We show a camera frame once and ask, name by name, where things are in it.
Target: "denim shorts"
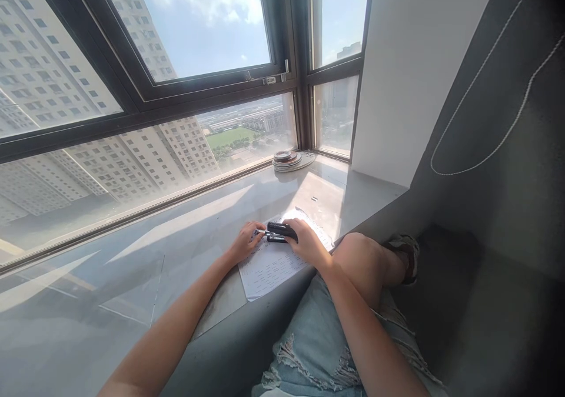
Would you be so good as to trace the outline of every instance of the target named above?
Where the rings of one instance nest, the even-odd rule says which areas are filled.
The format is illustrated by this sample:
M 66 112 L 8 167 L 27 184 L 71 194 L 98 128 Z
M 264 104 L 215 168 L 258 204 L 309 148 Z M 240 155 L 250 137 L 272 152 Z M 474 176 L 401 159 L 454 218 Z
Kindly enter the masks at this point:
M 406 357 L 432 397 L 447 397 L 420 355 L 416 337 L 406 325 L 389 291 L 383 289 L 375 316 Z M 328 288 L 317 274 L 292 321 L 273 346 L 274 360 L 253 387 L 252 397 L 279 388 L 293 396 L 367 396 L 347 346 Z

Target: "paper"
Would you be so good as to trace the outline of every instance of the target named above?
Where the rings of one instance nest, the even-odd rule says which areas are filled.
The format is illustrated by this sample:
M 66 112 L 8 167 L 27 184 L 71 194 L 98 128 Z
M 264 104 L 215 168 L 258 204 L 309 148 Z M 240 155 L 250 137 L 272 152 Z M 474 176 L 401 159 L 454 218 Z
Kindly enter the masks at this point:
M 329 251 L 333 247 L 330 237 L 300 208 L 294 208 L 267 222 L 282 222 L 284 219 L 292 218 L 306 221 L 326 250 Z M 253 301 L 264 296 L 307 265 L 308 263 L 293 252 L 289 244 L 272 243 L 264 238 L 251 255 L 238 266 L 247 300 Z

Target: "black device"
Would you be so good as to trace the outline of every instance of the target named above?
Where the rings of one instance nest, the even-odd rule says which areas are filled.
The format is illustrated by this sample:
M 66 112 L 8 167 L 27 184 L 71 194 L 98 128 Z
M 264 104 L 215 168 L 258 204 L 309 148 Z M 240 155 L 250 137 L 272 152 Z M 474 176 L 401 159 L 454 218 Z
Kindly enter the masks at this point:
M 266 231 L 267 241 L 286 243 L 284 237 L 290 237 L 298 242 L 298 235 L 286 223 L 269 222 Z

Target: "blue sky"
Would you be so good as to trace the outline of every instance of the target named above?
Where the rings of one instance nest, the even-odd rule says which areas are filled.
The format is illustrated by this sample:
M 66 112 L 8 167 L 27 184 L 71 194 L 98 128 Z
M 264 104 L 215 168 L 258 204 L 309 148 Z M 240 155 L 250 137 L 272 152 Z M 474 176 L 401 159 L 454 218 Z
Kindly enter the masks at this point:
M 323 0 L 323 61 L 363 35 L 367 0 Z M 145 0 L 179 77 L 270 61 L 260 0 Z

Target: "person's left hand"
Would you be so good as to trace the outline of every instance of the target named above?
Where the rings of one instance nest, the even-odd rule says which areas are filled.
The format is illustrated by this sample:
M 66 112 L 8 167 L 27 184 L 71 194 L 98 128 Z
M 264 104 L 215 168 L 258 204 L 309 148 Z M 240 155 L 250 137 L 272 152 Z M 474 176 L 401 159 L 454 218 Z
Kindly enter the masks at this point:
M 251 254 L 251 251 L 257 244 L 259 244 L 259 241 L 261 241 L 261 238 L 263 238 L 263 236 L 265 235 L 263 233 L 259 233 L 253 238 L 252 241 L 250 241 L 251 237 L 253 236 L 253 232 L 256 229 L 266 230 L 267 227 L 261 222 L 247 222 L 243 226 L 243 228 L 241 228 L 241 231 L 237 235 L 237 238 L 230 246 L 228 251 L 226 251 L 226 257 L 228 257 L 234 265 L 238 264 L 247 256 L 249 256 Z

